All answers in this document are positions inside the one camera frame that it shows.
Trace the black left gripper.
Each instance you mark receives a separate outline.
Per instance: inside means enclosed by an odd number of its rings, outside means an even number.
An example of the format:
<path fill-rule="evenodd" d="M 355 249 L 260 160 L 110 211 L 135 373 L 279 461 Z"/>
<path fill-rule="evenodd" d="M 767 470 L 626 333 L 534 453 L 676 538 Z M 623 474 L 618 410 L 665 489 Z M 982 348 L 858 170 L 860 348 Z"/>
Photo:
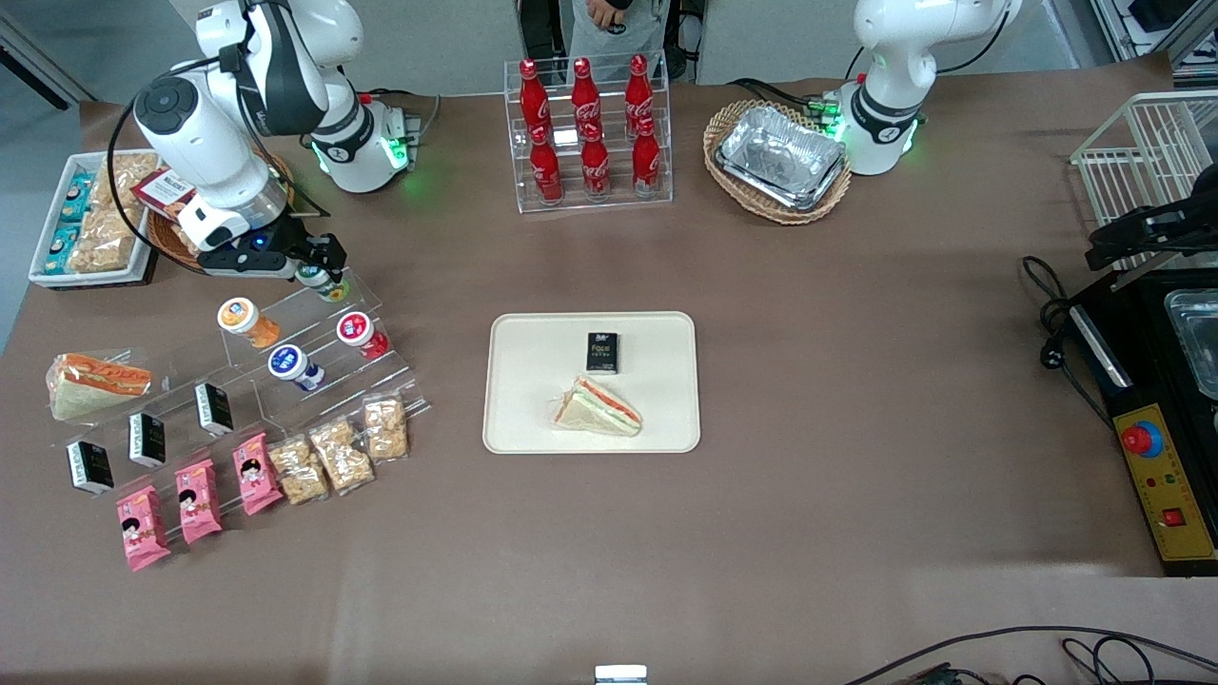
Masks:
<path fill-rule="evenodd" d="M 1139 221 L 1114 221 L 1089 235 L 1086 264 L 1101 271 L 1149 250 L 1216 250 L 1217 191 L 1156 207 Z"/>

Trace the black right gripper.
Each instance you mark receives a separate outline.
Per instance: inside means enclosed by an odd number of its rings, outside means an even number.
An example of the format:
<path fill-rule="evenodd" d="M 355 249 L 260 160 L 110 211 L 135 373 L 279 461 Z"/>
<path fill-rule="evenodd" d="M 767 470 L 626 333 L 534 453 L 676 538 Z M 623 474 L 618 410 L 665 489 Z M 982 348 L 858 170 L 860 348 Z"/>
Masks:
<path fill-rule="evenodd" d="M 313 236 L 291 225 L 247 232 L 197 256 L 206 274 L 227 278 L 294 279 L 300 264 L 309 264 L 340 279 L 346 261 L 346 247 L 334 234 Z"/>

